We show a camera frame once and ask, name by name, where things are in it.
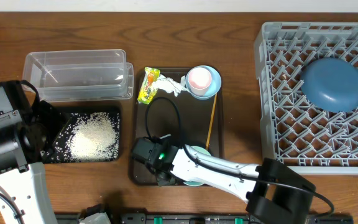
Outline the light blue small bowl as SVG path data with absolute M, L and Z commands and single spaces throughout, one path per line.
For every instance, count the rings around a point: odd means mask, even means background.
M 193 70 L 196 70 L 197 68 L 203 68 L 204 70 L 207 70 L 211 74 L 211 84 L 209 85 L 209 87 L 207 87 L 207 89 L 203 92 L 202 95 L 197 95 L 196 89 L 190 85 L 190 74 L 193 72 Z M 187 89 L 189 90 L 190 94 L 193 97 L 195 97 L 198 100 L 207 100 L 218 93 L 218 91 L 220 90 L 221 85 L 222 85 L 222 80 L 221 80 L 221 76 L 220 76 L 219 72 L 215 68 L 207 66 L 207 65 L 200 65 L 200 66 L 192 68 L 186 74 L 185 83 L 186 83 Z

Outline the dark blue bowl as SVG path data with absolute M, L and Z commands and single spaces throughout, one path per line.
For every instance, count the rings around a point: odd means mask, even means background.
M 358 69 L 338 58 L 322 58 L 300 75 L 301 90 L 316 107 L 333 113 L 358 107 Z

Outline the mint green bowl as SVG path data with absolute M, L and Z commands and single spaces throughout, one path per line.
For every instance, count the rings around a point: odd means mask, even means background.
M 201 152 L 202 154 L 211 155 L 206 149 L 200 147 L 200 146 L 192 146 L 192 148 L 198 152 Z M 203 183 L 201 182 L 195 182 L 195 181 L 186 181 L 184 182 L 185 185 L 191 186 L 191 187 L 199 187 L 202 186 Z

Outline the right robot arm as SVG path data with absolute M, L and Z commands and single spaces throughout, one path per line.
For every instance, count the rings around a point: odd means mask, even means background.
M 261 165 L 238 164 L 198 152 L 189 145 L 175 147 L 168 138 L 146 138 L 152 145 L 146 166 L 158 180 L 200 182 L 235 195 L 263 223 L 305 223 L 316 187 L 273 159 Z

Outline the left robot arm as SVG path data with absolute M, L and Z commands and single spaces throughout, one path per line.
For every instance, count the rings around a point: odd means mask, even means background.
M 0 213 L 5 223 L 56 223 L 44 163 L 67 123 L 55 107 L 36 96 L 26 80 L 0 82 Z

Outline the pink plastic cup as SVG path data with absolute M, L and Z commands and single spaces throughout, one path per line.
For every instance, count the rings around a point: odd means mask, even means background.
M 212 82 L 212 74 L 204 67 L 192 68 L 187 74 L 189 89 L 197 96 L 203 96 Z

